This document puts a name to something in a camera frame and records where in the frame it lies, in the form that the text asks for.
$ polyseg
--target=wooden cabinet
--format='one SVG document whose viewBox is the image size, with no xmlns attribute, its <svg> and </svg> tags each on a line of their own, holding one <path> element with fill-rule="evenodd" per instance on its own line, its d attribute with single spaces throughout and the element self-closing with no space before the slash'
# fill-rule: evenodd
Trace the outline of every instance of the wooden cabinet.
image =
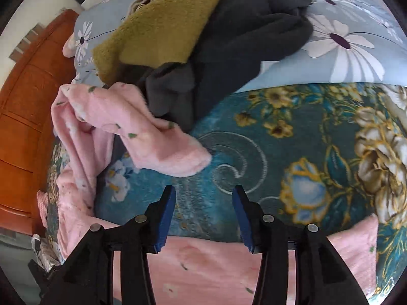
<svg viewBox="0 0 407 305">
<path fill-rule="evenodd" d="M 75 77 L 62 55 L 78 14 L 66 10 L 25 51 L 0 91 L 0 227 L 43 232 L 36 194 L 46 190 L 54 136 L 51 104 Z"/>
</svg>

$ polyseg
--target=metal screw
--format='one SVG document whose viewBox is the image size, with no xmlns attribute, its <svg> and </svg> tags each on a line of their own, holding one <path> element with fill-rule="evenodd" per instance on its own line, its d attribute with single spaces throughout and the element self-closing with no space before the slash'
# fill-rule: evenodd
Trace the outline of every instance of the metal screw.
<svg viewBox="0 0 407 305">
<path fill-rule="evenodd" d="M 100 227 L 101 226 L 99 224 L 91 224 L 89 229 L 91 232 L 97 232 L 100 229 Z"/>
<path fill-rule="evenodd" d="M 144 214 L 139 214 L 139 215 L 136 216 L 134 219 L 135 219 L 135 221 L 138 222 L 138 223 L 147 221 L 147 217 L 146 217 Z"/>
<path fill-rule="evenodd" d="M 263 221 L 264 222 L 273 222 L 274 221 L 274 217 L 271 214 L 265 214 L 263 216 Z"/>
<path fill-rule="evenodd" d="M 310 232 L 313 232 L 313 233 L 318 232 L 318 226 L 317 226 L 317 225 L 309 224 L 309 225 L 307 226 L 307 228 L 308 228 L 308 230 L 309 230 Z"/>
</svg>

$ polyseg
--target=pink blanket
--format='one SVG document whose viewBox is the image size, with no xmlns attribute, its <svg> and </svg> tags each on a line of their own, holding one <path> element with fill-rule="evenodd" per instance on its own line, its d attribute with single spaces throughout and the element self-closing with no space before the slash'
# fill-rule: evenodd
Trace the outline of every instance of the pink blanket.
<svg viewBox="0 0 407 305">
<path fill-rule="evenodd" d="M 58 136 L 70 163 L 58 177 L 58 243 L 67 258 L 93 223 L 115 224 L 93 217 L 96 177 L 110 161 L 113 133 L 119 134 L 138 168 L 173 176 L 202 170 L 209 153 L 177 125 L 154 118 L 138 88 L 116 83 L 109 90 L 69 84 L 51 108 Z M 46 194 L 38 192 L 38 205 L 46 225 Z M 378 220 L 370 216 L 352 229 L 330 236 L 366 295 L 376 286 Z M 169 237 L 158 255 L 149 255 L 157 303 L 178 305 L 250 304 L 256 288 L 260 255 L 251 255 L 241 243 Z M 295 260 L 291 253 L 288 303 L 295 299 Z M 115 254 L 113 295 L 121 299 L 120 254 Z"/>
</svg>

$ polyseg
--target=blue gripper pad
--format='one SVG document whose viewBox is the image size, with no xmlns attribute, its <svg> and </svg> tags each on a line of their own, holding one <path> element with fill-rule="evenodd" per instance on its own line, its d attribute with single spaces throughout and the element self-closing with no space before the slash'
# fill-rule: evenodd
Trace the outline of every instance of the blue gripper pad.
<svg viewBox="0 0 407 305">
<path fill-rule="evenodd" d="M 157 241 L 154 247 L 157 252 L 160 252 L 167 240 L 168 231 L 170 229 L 172 215 L 176 206 L 176 189 L 173 186 L 166 186 L 163 192 L 163 196 L 166 192 L 169 192 L 167 203 L 165 204 L 164 211 L 161 215 L 161 221 L 158 225 Z"/>
<path fill-rule="evenodd" d="M 241 188 L 241 190 L 239 190 L 239 191 L 243 191 L 243 193 L 244 193 L 242 186 L 236 186 L 233 189 L 233 192 L 231 194 L 231 201 L 232 201 L 233 207 L 235 208 L 237 222 L 239 223 L 239 227 L 240 227 L 240 238 L 242 239 L 245 246 L 247 246 L 249 251 L 251 253 L 253 253 L 254 244 L 253 244 L 253 239 L 252 239 L 252 229 L 250 227 L 250 222 L 249 222 L 248 216 L 246 215 L 246 212 L 243 208 L 243 203 L 242 203 L 241 197 L 237 190 L 238 187 Z"/>
</svg>

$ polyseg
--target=teal floral blanket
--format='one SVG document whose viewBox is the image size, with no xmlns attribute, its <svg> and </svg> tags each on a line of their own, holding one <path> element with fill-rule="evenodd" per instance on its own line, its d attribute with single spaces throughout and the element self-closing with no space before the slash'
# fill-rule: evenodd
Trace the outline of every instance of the teal floral blanket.
<svg viewBox="0 0 407 305">
<path fill-rule="evenodd" d="M 105 172 L 95 213 L 123 224 L 143 213 L 167 184 L 177 191 L 170 234 L 178 236 L 240 241 L 231 204 L 238 184 L 265 212 L 288 224 L 315 223 L 327 234 L 374 212 L 380 224 L 377 288 L 370 303 L 380 304 L 407 264 L 406 108 L 404 87 L 371 83 L 232 94 L 192 132 L 211 152 L 210 166 L 173 178 L 138 170 L 126 153 Z M 54 159 L 56 177 L 64 158 Z M 55 237 L 53 191 L 48 230 Z"/>
</svg>

